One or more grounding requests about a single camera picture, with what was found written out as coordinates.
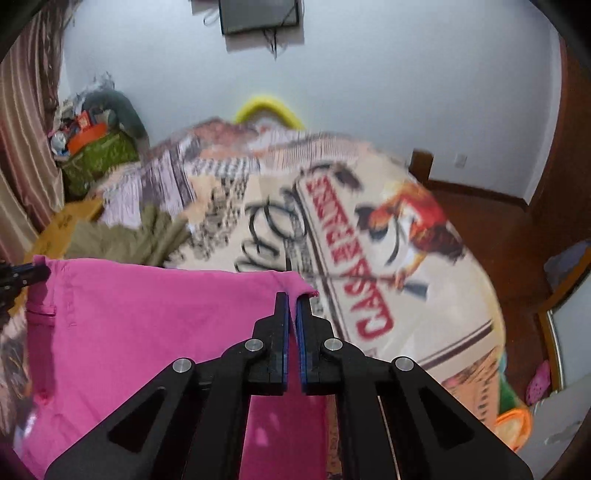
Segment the pile of clutter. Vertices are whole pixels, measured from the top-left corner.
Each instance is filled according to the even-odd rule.
[[[142,121],[109,73],[63,102],[48,141],[70,200],[84,197],[112,167],[137,161],[138,144],[149,145]]]

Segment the brown curtain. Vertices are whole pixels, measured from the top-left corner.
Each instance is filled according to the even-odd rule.
[[[47,143],[58,106],[63,29],[73,3],[52,0],[0,64],[0,257],[19,263],[64,203]]]

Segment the pink cloth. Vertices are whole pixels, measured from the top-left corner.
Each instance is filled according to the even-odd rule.
[[[313,290],[297,273],[180,271],[104,260],[47,260],[30,287],[28,351],[37,421],[22,459],[50,463],[179,357],[203,362],[250,338],[275,294]],[[325,403],[302,395],[290,338],[288,392],[251,401],[240,478],[321,480]]]

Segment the green bag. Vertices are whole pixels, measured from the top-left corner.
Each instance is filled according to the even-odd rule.
[[[68,200],[84,198],[93,183],[112,167],[138,161],[133,141],[122,131],[106,134],[89,143],[61,166],[66,175]]]

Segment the bedspread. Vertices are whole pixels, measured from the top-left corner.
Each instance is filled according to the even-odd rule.
[[[493,426],[504,347],[494,289],[400,158],[344,135],[213,119],[114,172],[100,193],[111,225],[138,226],[147,203],[187,218],[191,238],[167,267],[298,271],[338,337],[415,359]],[[329,435],[331,478],[333,417]]]

